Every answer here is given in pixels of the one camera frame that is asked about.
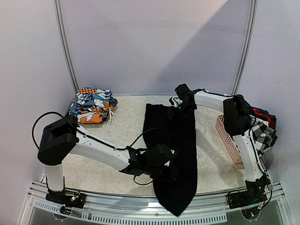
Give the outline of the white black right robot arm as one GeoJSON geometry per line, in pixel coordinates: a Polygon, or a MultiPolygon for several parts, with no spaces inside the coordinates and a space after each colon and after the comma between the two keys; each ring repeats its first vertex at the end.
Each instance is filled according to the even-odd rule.
{"type": "Polygon", "coordinates": [[[217,94],[205,89],[190,90],[185,83],[177,86],[175,93],[181,103],[170,110],[172,117],[176,114],[187,116],[197,106],[209,107],[223,113],[225,131],[237,145],[244,164],[248,190],[243,193],[242,200],[246,204],[253,204],[260,198],[260,190],[270,182],[254,145],[250,108],[244,97],[217,94]]]}

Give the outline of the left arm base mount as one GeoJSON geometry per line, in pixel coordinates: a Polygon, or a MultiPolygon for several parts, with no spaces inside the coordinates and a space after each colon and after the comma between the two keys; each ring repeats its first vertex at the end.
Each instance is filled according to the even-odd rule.
{"type": "Polygon", "coordinates": [[[87,195],[81,193],[80,191],[67,191],[62,190],[61,192],[56,192],[52,190],[48,190],[45,199],[64,205],[65,207],[75,207],[82,209],[85,205],[87,195]]]}

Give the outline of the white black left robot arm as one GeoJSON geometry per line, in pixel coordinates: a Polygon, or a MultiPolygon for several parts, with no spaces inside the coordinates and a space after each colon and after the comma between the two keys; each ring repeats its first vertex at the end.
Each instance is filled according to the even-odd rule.
{"type": "Polygon", "coordinates": [[[165,144],[146,149],[134,149],[131,145],[120,148],[87,132],[73,117],[63,117],[44,128],[37,154],[45,166],[51,195],[59,203],[70,199],[62,172],[62,161],[68,154],[96,160],[124,174],[146,174],[166,183],[175,182],[179,173],[174,166],[176,152],[165,144]]]}

